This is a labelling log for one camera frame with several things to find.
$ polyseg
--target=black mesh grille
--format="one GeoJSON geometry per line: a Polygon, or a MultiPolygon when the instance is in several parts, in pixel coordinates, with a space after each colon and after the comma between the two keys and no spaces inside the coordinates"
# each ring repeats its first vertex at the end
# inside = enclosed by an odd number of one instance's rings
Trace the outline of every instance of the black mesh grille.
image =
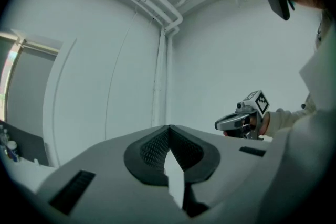
{"type": "Polygon", "coordinates": [[[200,146],[186,139],[175,130],[170,130],[170,148],[178,164],[185,172],[203,158],[203,150],[200,146]]]}
{"type": "Polygon", "coordinates": [[[150,167],[163,173],[164,162],[169,151],[169,131],[151,139],[141,147],[140,155],[144,162],[150,167]]]}
{"type": "Polygon", "coordinates": [[[94,173],[80,171],[61,192],[56,195],[50,202],[50,205],[65,215],[69,214],[94,177],[94,173]]]}

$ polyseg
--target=window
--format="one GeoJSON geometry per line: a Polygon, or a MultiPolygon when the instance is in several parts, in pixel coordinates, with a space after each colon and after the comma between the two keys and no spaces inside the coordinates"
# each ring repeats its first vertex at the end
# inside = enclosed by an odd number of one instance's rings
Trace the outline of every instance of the window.
{"type": "Polygon", "coordinates": [[[55,59],[55,55],[23,42],[7,87],[7,123],[43,137],[44,96],[55,59]]]}
{"type": "Polygon", "coordinates": [[[6,98],[10,75],[19,54],[20,46],[15,40],[0,37],[0,120],[5,121],[6,98]]]}

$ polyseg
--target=hand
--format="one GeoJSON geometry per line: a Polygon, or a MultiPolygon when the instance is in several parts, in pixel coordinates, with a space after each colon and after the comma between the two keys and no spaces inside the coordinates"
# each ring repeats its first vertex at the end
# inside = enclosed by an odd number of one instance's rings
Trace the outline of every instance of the hand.
{"type": "MultiPolygon", "coordinates": [[[[262,123],[263,125],[259,130],[259,135],[264,135],[267,132],[269,122],[270,122],[270,115],[267,112],[266,115],[264,116],[264,120],[262,123]]],[[[257,119],[255,117],[250,118],[250,125],[251,127],[254,127],[254,128],[257,126],[257,119]]]]}

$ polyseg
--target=white wall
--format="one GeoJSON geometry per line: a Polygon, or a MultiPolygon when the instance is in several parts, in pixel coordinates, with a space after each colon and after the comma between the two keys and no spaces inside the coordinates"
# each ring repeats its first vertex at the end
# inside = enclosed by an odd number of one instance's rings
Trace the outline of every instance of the white wall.
{"type": "Polygon", "coordinates": [[[48,81],[56,85],[49,142],[61,165],[93,144],[151,126],[160,29],[134,14],[119,0],[12,0],[4,15],[4,28],[65,44],[77,39],[61,48],[53,69],[61,68],[48,81]]]}
{"type": "Polygon", "coordinates": [[[297,6],[286,22],[267,0],[222,0],[191,14],[174,42],[172,123],[222,135],[215,121],[260,89],[271,110],[300,109],[308,90],[299,70],[318,26],[319,11],[297,6]]]}

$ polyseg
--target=white sleeve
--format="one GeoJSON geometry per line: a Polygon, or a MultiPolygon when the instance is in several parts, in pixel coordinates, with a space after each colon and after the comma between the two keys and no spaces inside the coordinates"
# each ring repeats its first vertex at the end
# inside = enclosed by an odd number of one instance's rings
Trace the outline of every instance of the white sleeve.
{"type": "Polygon", "coordinates": [[[306,108],[297,112],[285,111],[278,109],[276,112],[269,112],[270,122],[268,125],[266,136],[274,137],[274,134],[283,128],[290,128],[297,120],[314,113],[316,110],[315,104],[310,96],[306,100],[306,108]]]}

